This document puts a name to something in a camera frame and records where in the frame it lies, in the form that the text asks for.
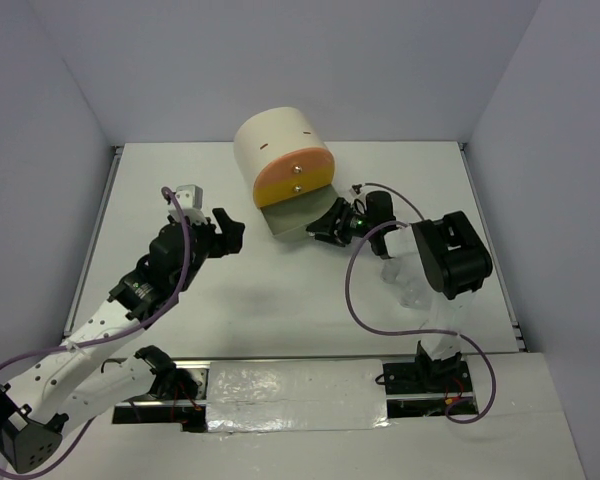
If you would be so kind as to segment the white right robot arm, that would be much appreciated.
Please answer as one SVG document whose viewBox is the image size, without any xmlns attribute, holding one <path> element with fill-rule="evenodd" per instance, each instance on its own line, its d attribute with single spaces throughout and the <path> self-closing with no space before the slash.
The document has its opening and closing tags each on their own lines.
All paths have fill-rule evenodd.
<svg viewBox="0 0 600 480">
<path fill-rule="evenodd" d="M 390 193 L 375 190 L 351 202 L 337 198 L 306 232 L 339 247 L 354 238 L 368 241 L 384 261 L 384 281 L 401 285 L 403 304 L 428 311 L 418 328 L 424 336 L 416 347 L 417 384 L 436 391 L 459 375 L 459 333 L 476 292 L 493 272 L 492 257 L 465 212 L 401 226 Z"/>
</svg>

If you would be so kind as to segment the cream round drawer organizer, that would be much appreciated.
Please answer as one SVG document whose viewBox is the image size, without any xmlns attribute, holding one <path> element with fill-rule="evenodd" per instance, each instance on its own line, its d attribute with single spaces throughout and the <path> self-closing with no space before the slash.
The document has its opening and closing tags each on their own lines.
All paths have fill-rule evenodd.
<svg viewBox="0 0 600 480">
<path fill-rule="evenodd" d="M 308 118 L 294 107 L 272 108 L 252 116 L 233 139 L 234 158 L 250 187 L 271 162 L 305 149 L 330 154 Z"/>
</svg>

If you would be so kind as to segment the grey bottom drawer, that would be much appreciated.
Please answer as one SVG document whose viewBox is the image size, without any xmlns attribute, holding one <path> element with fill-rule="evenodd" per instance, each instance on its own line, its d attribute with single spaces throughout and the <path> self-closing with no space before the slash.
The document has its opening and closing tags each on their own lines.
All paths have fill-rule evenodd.
<svg viewBox="0 0 600 480">
<path fill-rule="evenodd" d="M 329 185 L 263 207 L 261 213 L 275 240 L 297 242 L 308 236 L 306 227 L 323 217 L 338 198 L 336 189 Z"/>
</svg>

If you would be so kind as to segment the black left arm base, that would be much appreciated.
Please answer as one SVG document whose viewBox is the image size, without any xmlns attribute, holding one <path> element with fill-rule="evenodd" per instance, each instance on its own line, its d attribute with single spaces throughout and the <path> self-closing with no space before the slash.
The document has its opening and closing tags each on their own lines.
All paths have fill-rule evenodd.
<svg viewBox="0 0 600 480">
<path fill-rule="evenodd" d="M 173 424 L 183 432 L 205 433 L 209 369 L 186 367 L 156 346 L 143 347 L 132 358 L 147 363 L 154 379 L 146 393 L 114 407 L 112 423 Z"/>
</svg>

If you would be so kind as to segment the silver foil tape panel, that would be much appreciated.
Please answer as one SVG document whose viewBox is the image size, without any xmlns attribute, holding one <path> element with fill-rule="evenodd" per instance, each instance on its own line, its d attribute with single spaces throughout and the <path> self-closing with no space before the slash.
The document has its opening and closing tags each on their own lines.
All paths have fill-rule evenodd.
<svg viewBox="0 0 600 480">
<path fill-rule="evenodd" d="M 214 362 L 209 369 L 210 432 L 370 430 L 389 425 L 376 359 Z"/>
</svg>

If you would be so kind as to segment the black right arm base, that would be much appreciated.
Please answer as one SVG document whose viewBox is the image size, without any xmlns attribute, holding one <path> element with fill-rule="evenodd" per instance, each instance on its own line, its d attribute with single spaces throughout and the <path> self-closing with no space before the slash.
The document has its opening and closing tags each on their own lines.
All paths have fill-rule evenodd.
<svg viewBox="0 0 600 480">
<path fill-rule="evenodd" d="M 384 363 L 375 383 L 383 386 L 388 395 L 456 393 L 462 396 L 472 391 L 468 365 L 461 353 L 445 360 L 432 360 L 424 350 L 418 351 L 413 360 Z"/>
</svg>

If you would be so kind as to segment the orange top drawer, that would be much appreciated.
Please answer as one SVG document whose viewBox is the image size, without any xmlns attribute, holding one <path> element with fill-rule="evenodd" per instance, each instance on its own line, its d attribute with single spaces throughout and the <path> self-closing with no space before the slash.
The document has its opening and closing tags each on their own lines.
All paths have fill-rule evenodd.
<svg viewBox="0 0 600 480">
<path fill-rule="evenodd" d="M 302 185 L 315 189 L 332 182 L 335 160 L 326 148 L 310 147 L 287 153 L 271 161 L 256 177 L 254 186 Z"/>
</svg>

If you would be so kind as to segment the yellow drawer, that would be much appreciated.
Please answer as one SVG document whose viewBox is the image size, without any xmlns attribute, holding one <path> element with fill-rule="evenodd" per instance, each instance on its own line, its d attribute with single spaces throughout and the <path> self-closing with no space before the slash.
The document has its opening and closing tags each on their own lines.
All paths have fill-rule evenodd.
<svg viewBox="0 0 600 480">
<path fill-rule="evenodd" d="M 332 167 L 303 170 L 300 173 L 295 173 L 292 169 L 265 170 L 254 183 L 254 203 L 262 208 L 328 186 L 333 180 L 334 172 Z"/>
</svg>

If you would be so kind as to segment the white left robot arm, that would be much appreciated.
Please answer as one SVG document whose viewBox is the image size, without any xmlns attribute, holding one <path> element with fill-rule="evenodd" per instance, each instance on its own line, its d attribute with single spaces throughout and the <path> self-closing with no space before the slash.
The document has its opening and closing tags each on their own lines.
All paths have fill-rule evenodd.
<svg viewBox="0 0 600 480">
<path fill-rule="evenodd" d="M 119 402 L 162 399 L 180 388 L 189 397 L 197 393 L 191 375 L 156 346 L 107 362 L 147 330 L 145 320 L 171 309 L 173 293 L 186 291 L 206 260 L 239 253 L 244 230 L 222 208 L 200 223 L 171 218 L 61 352 L 0 383 L 0 453 L 16 473 L 41 467 L 66 435 Z"/>
</svg>

